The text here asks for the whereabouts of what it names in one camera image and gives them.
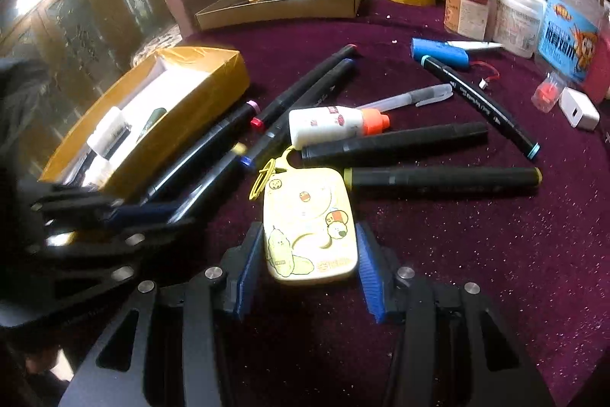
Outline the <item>black marker yellow caps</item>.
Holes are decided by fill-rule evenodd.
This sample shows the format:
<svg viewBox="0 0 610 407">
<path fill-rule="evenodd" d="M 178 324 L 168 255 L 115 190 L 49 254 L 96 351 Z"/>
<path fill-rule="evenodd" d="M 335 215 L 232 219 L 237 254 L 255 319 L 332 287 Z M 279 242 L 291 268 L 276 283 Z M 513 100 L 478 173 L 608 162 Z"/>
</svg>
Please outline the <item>black marker yellow caps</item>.
<svg viewBox="0 0 610 407">
<path fill-rule="evenodd" d="M 350 192 L 529 193 L 540 187 L 543 174 L 537 167 L 354 167 L 343 171 L 343 180 Z"/>
</svg>

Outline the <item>black marker yellow tip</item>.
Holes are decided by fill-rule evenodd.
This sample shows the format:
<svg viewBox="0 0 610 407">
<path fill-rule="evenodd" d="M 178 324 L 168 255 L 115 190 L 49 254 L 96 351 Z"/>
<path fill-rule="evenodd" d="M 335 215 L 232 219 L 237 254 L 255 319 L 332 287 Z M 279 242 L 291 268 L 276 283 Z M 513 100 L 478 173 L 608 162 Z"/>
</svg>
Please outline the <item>black marker yellow tip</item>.
<svg viewBox="0 0 610 407">
<path fill-rule="evenodd" d="M 235 143 L 201 180 L 196 184 L 185 200 L 167 220 L 168 224 L 182 222 L 197 210 L 205 207 L 210 200 L 216 200 L 222 189 L 241 167 L 241 159 L 247 152 L 244 143 Z"/>
</svg>

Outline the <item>clear white gel pen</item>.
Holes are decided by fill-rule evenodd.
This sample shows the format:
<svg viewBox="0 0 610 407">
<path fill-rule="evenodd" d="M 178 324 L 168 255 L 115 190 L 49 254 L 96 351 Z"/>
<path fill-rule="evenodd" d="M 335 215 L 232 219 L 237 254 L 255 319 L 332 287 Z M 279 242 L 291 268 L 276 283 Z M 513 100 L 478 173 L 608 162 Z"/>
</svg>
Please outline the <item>clear white gel pen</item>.
<svg viewBox="0 0 610 407">
<path fill-rule="evenodd" d="M 359 109 L 375 108 L 381 113 L 393 111 L 396 108 L 405 108 L 414 105 L 421 106 L 445 101 L 453 96 L 453 87 L 449 84 L 435 85 L 422 89 L 412 90 L 359 106 Z"/>
</svg>

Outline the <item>yellow open box white lining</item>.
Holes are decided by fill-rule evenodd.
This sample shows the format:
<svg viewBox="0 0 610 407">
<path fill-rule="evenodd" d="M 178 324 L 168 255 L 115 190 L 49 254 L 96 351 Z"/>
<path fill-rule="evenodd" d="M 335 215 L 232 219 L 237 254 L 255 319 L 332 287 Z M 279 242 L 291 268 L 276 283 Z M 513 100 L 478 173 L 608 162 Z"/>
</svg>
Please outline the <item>yellow open box white lining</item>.
<svg viewBox="0 0 610 407">
<path fill-rule="evenodd" d="M 155 51 L 92 104 L 48 159 L 41 178 L 66 181 L 77 161 L 91 153 L 84 185 L 135 200 L 249 86 L 238 51 L 217 47 Z"/>
</svg>

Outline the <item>black marker teal caps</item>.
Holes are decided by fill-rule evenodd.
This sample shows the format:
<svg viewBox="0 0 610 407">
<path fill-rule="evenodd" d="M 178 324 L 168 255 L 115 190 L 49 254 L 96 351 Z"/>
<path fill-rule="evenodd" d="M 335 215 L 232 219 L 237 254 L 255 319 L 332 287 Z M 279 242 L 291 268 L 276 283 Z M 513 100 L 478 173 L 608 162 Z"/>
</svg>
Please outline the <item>black marker teal caps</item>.
<svg viewBox="0 0 610 407">
<path fill-rule="evenodd" d="M 533 140 L 517 123 L 517 121 L 491 97 L 480 89 L 472 86 L 450 66 L 443 64 L 432 56 L 425 55 L 420 64 L 424 69 L 437 77 L 442 83 L 448 84 L 453 91 L 462 97 L 470 106 L 485 118 L 502 136 L 514 143 L 529 161 L 535 161 L 540 152 L 540 144 Z"/>
</svg>

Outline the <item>black marker dark caps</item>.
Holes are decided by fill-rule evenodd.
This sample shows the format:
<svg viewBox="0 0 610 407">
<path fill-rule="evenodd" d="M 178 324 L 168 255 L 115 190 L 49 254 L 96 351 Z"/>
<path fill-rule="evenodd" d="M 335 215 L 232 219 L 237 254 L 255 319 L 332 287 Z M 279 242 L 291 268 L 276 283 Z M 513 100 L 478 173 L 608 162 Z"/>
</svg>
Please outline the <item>black marker dark caps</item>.
<svg viewBox="0 0 610 407">
<path fill-rule="evenodd" d="M 453 123 L 305 146 L 301 159 L 307 167 L 398 164 L 486 143 L 488 127 L 485 123 Z"/>
</svg>

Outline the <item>wooden glass cabinet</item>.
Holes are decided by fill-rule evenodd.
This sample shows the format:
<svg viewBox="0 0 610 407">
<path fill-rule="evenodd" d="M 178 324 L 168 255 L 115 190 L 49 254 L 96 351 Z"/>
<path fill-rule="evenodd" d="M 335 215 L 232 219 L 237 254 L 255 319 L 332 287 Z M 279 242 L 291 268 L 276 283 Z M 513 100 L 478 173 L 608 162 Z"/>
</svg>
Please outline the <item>wooden glass cabinet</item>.
<svg viewBox="0 0 610 407">
<path fill-rule="evenodd" d="M 2 55 L 45 61 L 51 73 L 21 141 L 30 175 L 172 22 L 164 0 L 1 0 Z"/>
</svg>

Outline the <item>black marker pink cap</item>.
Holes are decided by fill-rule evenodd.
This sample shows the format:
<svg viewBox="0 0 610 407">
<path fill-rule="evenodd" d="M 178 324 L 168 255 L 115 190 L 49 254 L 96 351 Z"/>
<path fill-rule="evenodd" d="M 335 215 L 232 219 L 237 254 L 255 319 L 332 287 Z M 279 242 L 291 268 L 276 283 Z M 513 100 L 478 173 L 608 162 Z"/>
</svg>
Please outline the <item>black marker pink cap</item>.
<svg viewBox="0 0 610 407">
<path fill-rule="evenodd" d="M 174 161 L 146 190 L 139 204 L 175 198 L 226 153 L 242 136 L 251 118 L 260 111 L 248 100 L 226 118 L 213 125 L 199 140 Z"/>
</svg>

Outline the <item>black marker red cap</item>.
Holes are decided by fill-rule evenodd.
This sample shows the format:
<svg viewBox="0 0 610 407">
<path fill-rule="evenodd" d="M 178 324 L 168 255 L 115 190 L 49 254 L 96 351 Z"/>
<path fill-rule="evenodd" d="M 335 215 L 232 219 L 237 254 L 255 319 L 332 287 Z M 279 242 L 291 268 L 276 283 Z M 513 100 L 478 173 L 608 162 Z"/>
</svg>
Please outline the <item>black marker red cap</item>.
<svg viewBox="0 0 610 407">
<path fill-rule="evenodd" d="M 341 47 L 324 61 L 318 63 L 305 73 L 292 86 L 276 97 L 266 108 L 260 111 L 250 121 L 250 127 L 256 132 L 264 132 L 268 126 L 280 117 L 292 104 L 294 104 L 313 84 L 321 79 L 328 71 L 333 69 L 342 60 L 357 54 L 357 45 L 350 43 Z"/>
</svg>

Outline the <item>white glue bottle orange cap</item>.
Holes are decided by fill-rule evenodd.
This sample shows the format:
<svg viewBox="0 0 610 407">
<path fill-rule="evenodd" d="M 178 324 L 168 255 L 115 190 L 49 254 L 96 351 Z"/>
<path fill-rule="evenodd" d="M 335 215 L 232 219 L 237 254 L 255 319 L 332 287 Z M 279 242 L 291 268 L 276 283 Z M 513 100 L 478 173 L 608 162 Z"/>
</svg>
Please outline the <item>white glue bottle orange cap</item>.
<svg viewBox="0 0 610 407">
<path fill-rule="evenodd" d="M 292 129 L 295 133 L 292 146 L 302 150 L 318 143 L 382 133 L 390 127 L 390 118 L 375 108 L 326 106 L 318 108 L 308 119 L 300 115 L 294 125 L 298 128 Z"/>
</svg>

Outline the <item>small clear box red content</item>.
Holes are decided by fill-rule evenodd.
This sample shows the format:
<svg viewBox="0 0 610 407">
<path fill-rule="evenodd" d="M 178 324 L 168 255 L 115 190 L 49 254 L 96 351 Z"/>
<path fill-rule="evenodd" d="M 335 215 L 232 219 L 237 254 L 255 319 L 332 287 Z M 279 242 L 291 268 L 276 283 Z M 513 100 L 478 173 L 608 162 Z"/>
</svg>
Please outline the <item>small clear box red content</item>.
<svg viewBox="0 0 610 407">
<path fill-rule="evenodd" d="M 531 97 L 533 105 L 542 113 L 548 114 L 565 89 L 565 79 L 555 71 L 550 71 Z"/>
</svg>

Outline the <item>white charger adapter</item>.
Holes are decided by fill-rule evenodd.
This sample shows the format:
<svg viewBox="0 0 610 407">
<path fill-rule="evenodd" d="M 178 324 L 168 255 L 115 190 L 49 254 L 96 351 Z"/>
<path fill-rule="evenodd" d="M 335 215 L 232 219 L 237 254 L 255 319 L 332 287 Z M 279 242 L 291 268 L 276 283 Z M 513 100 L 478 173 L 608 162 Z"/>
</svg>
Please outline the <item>white charger adapter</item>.
<svg viewBox="0 0 610 407">
<path fill-rule="evenodd" d="M 560 94 L 558 103 L 573 128 L 593 131 L 599 124 L 600 113 L 586 94 L 565 88 Z"/>
</svg>

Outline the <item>black marker blue cap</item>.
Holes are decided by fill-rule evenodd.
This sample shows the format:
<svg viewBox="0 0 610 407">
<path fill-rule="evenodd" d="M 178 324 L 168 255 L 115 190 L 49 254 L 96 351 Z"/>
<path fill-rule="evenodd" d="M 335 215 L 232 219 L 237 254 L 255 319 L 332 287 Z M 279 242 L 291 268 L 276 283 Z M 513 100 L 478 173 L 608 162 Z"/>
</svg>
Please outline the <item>black marker blue cap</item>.
<svg viewBox="0 0 610 407">
<path fill-rule="evenodd" d="M 241 164 L 250 172 L 257 172 L 273 158 L 294 143 L 292 129 L 297 129 L 294 121 L 300 115 L 306 119 L 316 111 L 327 97 L 339 88 L 355 68 L 353 58 L 341 60 L 335 67 L 325 73 L 309 90 L 271 125 L 254 146 L 241 157 Z"/>
</svg>

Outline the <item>white plastic tub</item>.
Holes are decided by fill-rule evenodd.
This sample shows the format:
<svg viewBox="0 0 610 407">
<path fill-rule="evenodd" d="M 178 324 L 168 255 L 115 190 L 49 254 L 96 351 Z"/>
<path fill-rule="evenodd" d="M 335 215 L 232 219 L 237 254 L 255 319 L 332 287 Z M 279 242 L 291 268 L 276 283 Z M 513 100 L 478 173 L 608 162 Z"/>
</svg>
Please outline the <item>white plastic tub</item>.
<svg viewBox="0 0 610 407">
<path fill-rule="evenodd" d="M 545 0 L 498 0 L 492 40 L 513 55 L 530 59 L 546 6 Z"/>
</svg>

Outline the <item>brown cardboard tray with pens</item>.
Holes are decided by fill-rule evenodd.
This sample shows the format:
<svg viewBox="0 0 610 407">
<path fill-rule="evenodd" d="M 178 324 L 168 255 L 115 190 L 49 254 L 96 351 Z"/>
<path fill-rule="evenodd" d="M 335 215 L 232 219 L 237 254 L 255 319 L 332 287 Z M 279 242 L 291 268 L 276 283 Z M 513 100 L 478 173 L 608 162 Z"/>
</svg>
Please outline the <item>brown cardboard tray with pens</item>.
<svg viewBox="0 0 610 407">
<path fill-rule="evenodd" d="M 199 28 L 217 28 L 278 19 L 352 19 L 361 0 L 218 0 L 196 14 Z"/>
</svg>

